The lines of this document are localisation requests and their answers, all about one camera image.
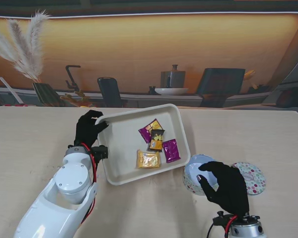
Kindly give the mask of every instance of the red cable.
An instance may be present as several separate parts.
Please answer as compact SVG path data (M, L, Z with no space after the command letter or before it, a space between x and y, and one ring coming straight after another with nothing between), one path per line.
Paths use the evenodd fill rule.
M81 145L83 145L85 147L85 149L90 152L90 160L91 160L91 163L92 163L92 166L93 166L93 182L96 182L96 163L95 163L95 159L94 159L94 156L93 154L91 153L90 151L90 148L85 144L85 143L81 143Z
M85 143L81 143L81 145L84 146L84 148L89 152L90 160L91 160L91 163L92 163L92 166L93 166L93 182L96 182L96 180L97 180L97 179L96 179L96 178L97 178L97 177L96 177L96 176L97 176L97 173L96 173L96 163L95 163L94 156L93 156L93 154L91 153L90 148L89 148ZM95 198L94 198L94 200L93 200L93 202L92 202L92 205L91 205L91 208L90 208L88 214L86 215L85 219L84 219L81 223L83 223L83 222L88 218L88 216L89 216L89 215L91 214L91 212L93 211L94 206L95 206Z
M224 236L225 238L228 237L228 230L229 230L229 228L230 228L232 222L233 222L236 218L237 218L237 215L234 215L234 216L230 219L230 221L227 223L227 225L226 225L226 227L225 227L225 236Z

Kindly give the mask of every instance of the faucet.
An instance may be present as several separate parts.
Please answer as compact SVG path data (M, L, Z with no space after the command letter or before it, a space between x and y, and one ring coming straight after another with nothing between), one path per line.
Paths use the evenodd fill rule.
M69 77L71 79L71 82L72 82L72 84L70 85L70 83L67 80L65 80L66 84L68 85L68 88L69 89L74 89L74 91L79 92L78 85L75 83L75 81L74 81L74 79L73 79L73 77L71 75L71 72L70 72L69 67L80 68L80 65L66 65L65 66L65 69L68 72L68 75L69 75Z

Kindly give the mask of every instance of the dried pampas grass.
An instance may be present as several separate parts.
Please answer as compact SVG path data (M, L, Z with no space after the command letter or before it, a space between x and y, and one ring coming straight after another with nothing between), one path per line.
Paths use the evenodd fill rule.
M16 70L34 82L41 82L43 53L40 35L43 23L47 21L48 17L45 12L37 12L31 18L26 34L22 33L18 21L8 20L9 32L14 47L0 33L0 56L13 62Z

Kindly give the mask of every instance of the chair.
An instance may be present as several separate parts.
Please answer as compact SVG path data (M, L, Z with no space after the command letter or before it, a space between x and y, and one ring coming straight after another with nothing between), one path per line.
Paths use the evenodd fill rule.
M239 94L244 74L242 68L206 68L196 92L203 97L200 107L223 107L228 97Z
M97 83L107 108L123 107L117 80L115 78L101 77L97 79Z

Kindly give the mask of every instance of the wall mural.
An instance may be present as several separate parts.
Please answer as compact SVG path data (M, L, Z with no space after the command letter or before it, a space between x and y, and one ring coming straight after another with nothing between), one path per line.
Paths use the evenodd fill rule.
M298 13L0 17L0 105L298 107Z

